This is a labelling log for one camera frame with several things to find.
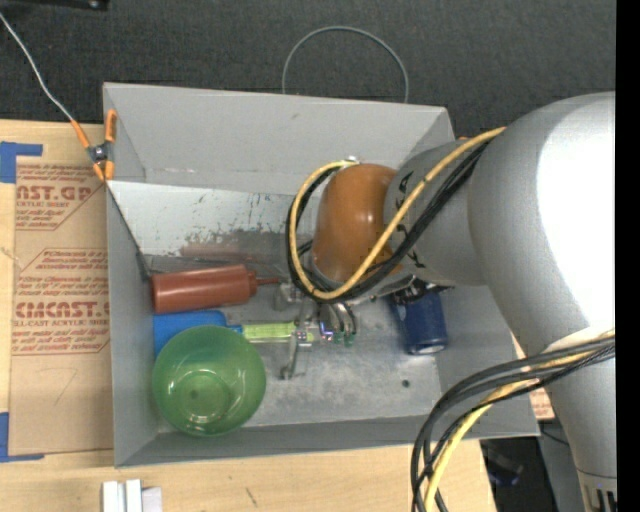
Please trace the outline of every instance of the blue can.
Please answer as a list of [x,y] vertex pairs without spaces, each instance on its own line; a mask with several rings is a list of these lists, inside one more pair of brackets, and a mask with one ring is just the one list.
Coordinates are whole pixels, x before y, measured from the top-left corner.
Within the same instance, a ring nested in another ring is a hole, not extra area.
[[413,299],[395,296],[391,304],[407,353],[434,354],[447,346],[449,338],[439,293],[427,292]]

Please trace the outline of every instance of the blue tape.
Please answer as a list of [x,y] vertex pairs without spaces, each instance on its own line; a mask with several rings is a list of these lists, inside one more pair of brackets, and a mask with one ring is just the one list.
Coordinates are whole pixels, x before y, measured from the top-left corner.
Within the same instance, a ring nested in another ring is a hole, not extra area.
[[16,160],[18,156],[42,156],[42,144],[20,144],[0,142],[0,182],[16,182]]
[[9,457],[7,444],[9,442],[9,413],[0,413],[0,463],[19,460],[38,460],[44,455],[14,455]]

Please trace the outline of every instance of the scratch mark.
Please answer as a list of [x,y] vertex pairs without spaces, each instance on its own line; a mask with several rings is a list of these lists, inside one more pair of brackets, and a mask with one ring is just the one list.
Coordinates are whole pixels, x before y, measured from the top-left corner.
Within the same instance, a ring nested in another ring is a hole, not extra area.
[[58,402],[62,398],[62,395],[65,394],[65,392],[67,391],[67,389],[71,385],[71,382],[73,382],[73,379],[75,379],[76,375],[78,375],[78,369],[77,368],[45,368],[43,370],[40,370],[38,373],[47,372],[47,371],[55,371],[55,370],[70,370],[70,371],[73,372],[73,375],[71,376],[69,381],[65,384],[65,386],[62,388],[62,391],[60,391],[60,394],[58,395],[58,398],[56,398],[55,402],[53,402],[54,406],[58,405]]
[[253,506],[258,508],[258,502],[256,501],[256,499],[253,497],[253,494],[251,494],[251,491],[249,490],[248,487],[245,487],[245,490],[247,491],[247,495],[249,496],[249,498],[251,499],[251,503],[253,503]]

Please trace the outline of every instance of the wooden surface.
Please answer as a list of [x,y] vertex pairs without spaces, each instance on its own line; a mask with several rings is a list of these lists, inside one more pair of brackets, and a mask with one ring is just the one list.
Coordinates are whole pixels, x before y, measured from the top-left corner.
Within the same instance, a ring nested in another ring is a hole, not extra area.
[[[101,127],[88,127],[101,142]],[[0,141],[45,143],[56,160],[81,148],[67,124],[0,121]],[[6,406],[14,187],[0,185],[0,411]],[[0,464],[0,510],[98,511],[100,484],[142,479],[162,488],[164,511],[408,511],[409,446],[114,469],[111,451]],[[455,512],[495,512],[480,445],[456,451],[441,491]]]

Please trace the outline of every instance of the green plastic bowl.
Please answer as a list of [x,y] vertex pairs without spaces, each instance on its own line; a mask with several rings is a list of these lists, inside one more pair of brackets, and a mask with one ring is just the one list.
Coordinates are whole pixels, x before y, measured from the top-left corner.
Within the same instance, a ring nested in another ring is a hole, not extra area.
[[226,327],[192,327],[169,340],[152,374],[153,396],[175,428],[217,436],[240,427],[256,412],[267,386],[260,354]]

